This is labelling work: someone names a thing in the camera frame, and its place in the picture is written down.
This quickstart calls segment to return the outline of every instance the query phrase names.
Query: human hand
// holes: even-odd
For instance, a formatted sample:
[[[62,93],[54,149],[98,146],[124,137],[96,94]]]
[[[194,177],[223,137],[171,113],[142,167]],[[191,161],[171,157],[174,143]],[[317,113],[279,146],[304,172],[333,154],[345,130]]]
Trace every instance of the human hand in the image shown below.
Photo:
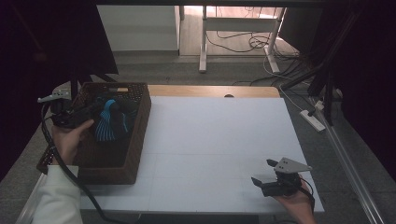
[[[73,164],[73,159],[77,154],[78,143],[83,138],[84,131],[89,129],[93,123],[93,119],[89,119],[75,129],[65,129],[55,125],[52,126],[53,141],[66,165]],[[58,165],[59,163],[53,158],[52,164]]]
[[[303,180],[301,182],[302,188],[309,192],[305,182]],[[308,196],[299,190],[290,196],[276,196],[274,198],[288,210],[289,214],[294,217],[299,224],[317,223],[312,214],[311,202]]]

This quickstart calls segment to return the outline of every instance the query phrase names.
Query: white tabletop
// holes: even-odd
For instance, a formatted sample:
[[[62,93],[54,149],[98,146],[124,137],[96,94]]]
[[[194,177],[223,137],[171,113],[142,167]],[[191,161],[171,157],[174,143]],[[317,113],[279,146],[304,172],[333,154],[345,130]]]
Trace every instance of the white tabletop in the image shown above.
[[[274,182],[267,159],[306,164],[281,98],[151,96],[134,185],[89,186],[105,210],[140,213],[273,214],[251,177]],[[309,172],[302,173],[316,192]],[[323,206],[317,194],[317,212]],[[93,209],[86,196],[82,209]]]

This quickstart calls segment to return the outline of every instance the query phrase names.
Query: white wall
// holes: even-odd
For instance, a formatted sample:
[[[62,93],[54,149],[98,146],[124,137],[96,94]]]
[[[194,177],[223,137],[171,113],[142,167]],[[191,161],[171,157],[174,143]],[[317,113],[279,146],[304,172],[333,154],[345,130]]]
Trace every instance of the white wall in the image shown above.
[[[178,7],[97,7],[113,51],[178,50]]]

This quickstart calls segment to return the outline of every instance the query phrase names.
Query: wooden floor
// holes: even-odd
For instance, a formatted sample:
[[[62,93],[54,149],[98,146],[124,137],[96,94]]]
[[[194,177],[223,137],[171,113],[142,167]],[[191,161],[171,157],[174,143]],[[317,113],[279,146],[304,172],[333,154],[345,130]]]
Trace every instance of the wooden floor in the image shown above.
[[[280,9],[273,7],[207,7],[207,17],[236,17],[236,18],[273,18],[277,16]],[[202,39],[202,7],[185,7],[185,19],[180,24],[180,55],[199,55]],[[239,35],[229,38],[220,38],[230,35]],[[250,50],[249,39],[256,36],[256,39],[262,42],[267,41],[269,33],[251,34],[244,32],[214,32],[208,31],[208,39],[228,49],[237,51]],[[231,50],[207,44],[207,55],[239,55],[239,56],[265,56],[263,48],[254,49],[249,52],[233,52]],[[281,38],[276,40],[276,47],[283,54],[294,54],[296,49],[290,46]]]

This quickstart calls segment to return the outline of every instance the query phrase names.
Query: white sleeve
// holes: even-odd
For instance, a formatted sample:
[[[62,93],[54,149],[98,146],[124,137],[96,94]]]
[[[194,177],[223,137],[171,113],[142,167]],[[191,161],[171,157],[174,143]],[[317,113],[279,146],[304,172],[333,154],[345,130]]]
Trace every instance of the white sleeve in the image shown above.
[[[49,165],[45,184],[38,189],[38,205],[33,224],[82,223],[79,211],[80,191],[58,165]],[[68,166],[77,176],[78,167]]]

